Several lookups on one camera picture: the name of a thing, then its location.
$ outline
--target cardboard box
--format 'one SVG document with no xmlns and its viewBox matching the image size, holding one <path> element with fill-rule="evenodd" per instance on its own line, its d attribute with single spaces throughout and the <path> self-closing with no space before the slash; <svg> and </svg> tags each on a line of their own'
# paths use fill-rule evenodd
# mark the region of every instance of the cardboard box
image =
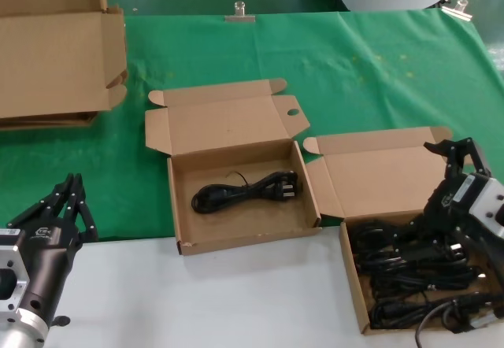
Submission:
<svg viewBox="0 0 504 348">
<path fill-rule="evenodd" d="M 372 330 L 368 311 L 374 305 L 369 277 L 358 276 L 348 238 L 348 228 L 372 219 L 408 224 L 422 213 L 428 198 L 444 178 L 446 163 L 426 150 L 425 142 L 450 139 L 447 128 L 413 128 L 370 131 L 308 138 L 303 143 L 310 153 L 323 157 L 306 165 L 318 208 L 322 215 L 341 217 L 343 261 L 350 284 L 358 326 L 362 334 L 391 330 Z M 439 299 L 470 291 L 498 292 L 498 283 L 487 261 L 471 255 L 487 274 L 468 291 L 426 292 Z M 437 326 L 431 323 L 430 329 Z"/>
<path fill-rule="evenodd" d="M 275 95 L 285 80 L 152 91 L 162 109 L 146 112 L 146 145 L 169 154 L 169 186 L 179 252 L 223 250 L 314 235 L 320 214 L 299 146 L 292 138 L 309 127 L 295 96 Z M 255 183 L 294 170 L 301 194 L 287 202 L 249 200 L 197 214 L 192 197 L 205 185 Z"/>
<path fill-rule="evenodd" d="M 124 100 L 124 17 L 106 0 L 0 0 L 0 128 L 89 124 Z"/>
</svg>

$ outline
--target white table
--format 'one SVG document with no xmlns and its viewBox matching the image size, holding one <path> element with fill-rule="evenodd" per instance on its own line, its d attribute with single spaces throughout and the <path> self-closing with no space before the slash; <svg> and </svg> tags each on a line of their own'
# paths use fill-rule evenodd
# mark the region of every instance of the white table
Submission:
<svg viewBox="0 0 504 348">
<path fill-rule="evenodd" d="M 338 228 L 181 257 L 175 239 L 96 243 L 77 254 L 47 348 L 415 347 L 412 332 L 362 336 Z M 501 346 L 503 325 L 425 332 L 424 348 Z"/>
</svg>

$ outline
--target green tablecloth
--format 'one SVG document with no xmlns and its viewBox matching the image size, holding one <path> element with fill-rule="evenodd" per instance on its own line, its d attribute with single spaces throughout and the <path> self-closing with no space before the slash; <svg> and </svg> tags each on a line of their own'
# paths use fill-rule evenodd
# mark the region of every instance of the green tablecloth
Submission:
<svg viewBox="0 0 504 348">
<path fill-rule="evenodd" d="M 90 128 L 0 133 L 5 223 L 82 172 L 102 239 L 173 236 L 165 155 L 145 147 L 153 89 L 285 78 L 308 135 L 446 125 L 504 180 L 504 83 L 470 23 L 439 10 L 127 17 L 126 101 Z"/>
</svg>

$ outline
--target metal clip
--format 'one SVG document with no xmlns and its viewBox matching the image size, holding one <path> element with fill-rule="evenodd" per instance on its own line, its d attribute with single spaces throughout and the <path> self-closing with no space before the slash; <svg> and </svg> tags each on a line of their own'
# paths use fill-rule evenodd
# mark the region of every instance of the metal clip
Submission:
<svg viewBox="0 0 504 348">
<path fill-rule="evenodd" d="M 441 7 L 441 10 L 448 14 L 448 15 L 451 15 L 453 17 L 457 17 L 458 19 L 461 19 L 463 21 L 471 21 L 471 19 L 473 18 L 473 15 L 468 15 L 467 13 L 465 13 L 465 7 L 467 7 L 467 5 L 469 4 L 469 2 L 467 0 L 457 0 L 457 5 L 455 6 L 455 8 L 448 8 L 448 7 Z"/>
<path fill-rule="evenodd" d="M 245 14 L 245 2 L 235 2 L 235 14 L 224 17 L 229 22 L 254 23 L 255 15 Z"/>
</svg>

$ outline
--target black power cord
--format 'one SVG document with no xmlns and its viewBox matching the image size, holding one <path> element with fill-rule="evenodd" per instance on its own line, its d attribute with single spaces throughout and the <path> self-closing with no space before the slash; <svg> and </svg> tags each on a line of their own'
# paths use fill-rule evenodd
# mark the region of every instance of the black power cord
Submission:
<svg viewBox="0 0 504 348">
<path fill-rule="evenodd" d="M 286 201 L 297 194 L 297 182 L 298 174 L 294 171 L 286 171 L 274 172 L 253 184 L 248 184 L 245 180 L 245 185 L 241 187 L 210 184 L 195 194 L 191 206 L 196 213 L 208 214 L 252 198 Z"/>
<path fill-rule="evenodd" d="M 501 294 L 481 293 L 429 301 L 425 291 L 462 291 L 483 273 L 468 265 L 469 252 L 449 235 L 421 238 L 414 224 L 395 226 L 381 220 L 356 225 L 349 235 L 358 274 L 370 277 L 372 329 L 417 325 L 415 340 L 421 348 L 419 335 L 432 318 L 442 317 L 443 326 L 453 333 L 470 331 L 475 318 L 480 325 L 487 323 L 477 315 L 481 309 L 495 311 L 502 302 Z M 424 302 L 409 301 L 415 294 L 422 294 Z M 504 317 L 504 311 L 496 317 Z"/>
<path fill-rule="evenodd" d="M 400 228 L 379 220 L 350 230 L 355 266 L 359 275 L 371 277 L 372 295 L 377 301 L 422 291 L 464 290 L 482 273 L 480 267 L 467 265 L 467 251 L 450 240 L 443 247 L 444 255 L 408 261 L 392 246 L 397 235 Z"/>
</svg>

